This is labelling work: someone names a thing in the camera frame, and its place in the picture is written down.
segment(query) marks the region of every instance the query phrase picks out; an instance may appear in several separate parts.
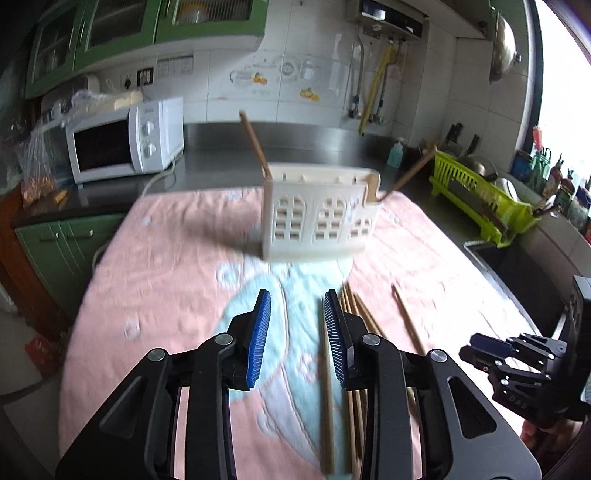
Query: yellow gas hose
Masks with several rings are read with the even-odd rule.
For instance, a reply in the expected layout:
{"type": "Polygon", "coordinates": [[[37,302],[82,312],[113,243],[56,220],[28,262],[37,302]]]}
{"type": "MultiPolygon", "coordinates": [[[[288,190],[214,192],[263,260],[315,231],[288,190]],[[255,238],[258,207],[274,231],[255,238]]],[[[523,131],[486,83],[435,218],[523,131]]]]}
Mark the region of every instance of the yellow gas hose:
{"type": "Polygon", "coordinates": [[[368,122],[369,116],[373,110],[375,97],[378,94],[379,88],[379,80],[382,77],[382,74],[386,74],[386,65],[388,65],[390,61],[390,57],[392,56],[393,46],[391,43],[388,43],[386,46],[386,51],[384,52],[384,56],[382,61],[379,64],[378,71],[375,74],[374,81],[371,84],[371,92],[369,94],[369,100],[367,105],[365,105],[363,109],[363,115],[361,116],[361,122],[359,123],[359,135],[363,135],[365,133],[365,124],[368,122]]]}

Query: green dish rack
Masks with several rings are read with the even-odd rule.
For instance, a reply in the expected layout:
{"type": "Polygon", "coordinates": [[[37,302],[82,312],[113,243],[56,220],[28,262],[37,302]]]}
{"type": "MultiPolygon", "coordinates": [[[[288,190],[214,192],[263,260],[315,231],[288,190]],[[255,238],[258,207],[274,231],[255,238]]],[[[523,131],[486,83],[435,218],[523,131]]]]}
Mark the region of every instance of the green dish rack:
{"type": "Polygon", "coordinates": [[[494,184],[486,181],[446,153],[437,152],[434,175],[429,178],[429,181],[433,185],[431,195],[444,194],[480,226],[482,239],[493,242],[498,248],[507,247],[518,233],[526,232],[540,221],[539,218],[533,217],[531,214],[532,206],[529,203],[516,202],[494,184]],[[491,208],[494,214],[509,227],[508,233],[503,236],[501,231],[489,219],[476,212],[450,192],[447,186],[451,179],[455,179],[466,189],[476,193],[491,208]]]}

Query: window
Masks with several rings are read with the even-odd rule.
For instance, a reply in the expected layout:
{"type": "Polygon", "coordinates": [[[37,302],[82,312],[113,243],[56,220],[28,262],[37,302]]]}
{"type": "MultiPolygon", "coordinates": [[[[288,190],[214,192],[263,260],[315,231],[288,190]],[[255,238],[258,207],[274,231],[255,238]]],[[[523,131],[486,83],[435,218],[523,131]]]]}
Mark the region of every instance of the window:
{"type": "Polygon", "coordinates": [[[574,170],[574,184],[591,176],[591,65],[570,32],[543,0],[535,0],[540,18],[544,84],[538,125],[542,143],[552,151],[553,166],[560,154],[562,173],[574,170]]]}

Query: silver screw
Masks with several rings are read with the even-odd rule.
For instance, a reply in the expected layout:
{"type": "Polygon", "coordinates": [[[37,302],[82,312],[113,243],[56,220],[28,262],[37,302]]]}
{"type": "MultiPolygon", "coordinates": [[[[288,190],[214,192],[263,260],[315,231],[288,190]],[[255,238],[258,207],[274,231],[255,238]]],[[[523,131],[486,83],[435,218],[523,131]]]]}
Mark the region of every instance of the silver screw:
{"type": "Polygon", "coordinates": [[[363,335],[362,340],[366,345],[379,345],[379,336],[374,335],[373,333],[363,335]]]}
{"type": "Polygon", "coordinates": [[[220,333],[216,337],[216,343],[218,345],[230,345],[234,341],[234,337],[229,333],[220,333]]]}
{"type": "Polygon", "coordinates": [[[148,359],[152,362],[160,362],[164,355],[165,352],[161,348],[153,348],[148,352],[148,359]]]}
{"type": "Polygon", "coordinates": [[[447,360],[447,353],[443,350],[434,350],[431,352],[431,358],[439,364],[442,364],[447,360]]]}

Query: microwave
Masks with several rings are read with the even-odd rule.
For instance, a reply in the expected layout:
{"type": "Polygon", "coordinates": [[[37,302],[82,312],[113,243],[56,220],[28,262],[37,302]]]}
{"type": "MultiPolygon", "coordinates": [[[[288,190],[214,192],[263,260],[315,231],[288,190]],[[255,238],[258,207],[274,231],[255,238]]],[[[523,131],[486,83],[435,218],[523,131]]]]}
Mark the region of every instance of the microwave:
{"type": "Polygon", "coordinates": [[[183,98],[136,103],[66,127],[74,181],[165,170],[184,148],[183,98]]]}

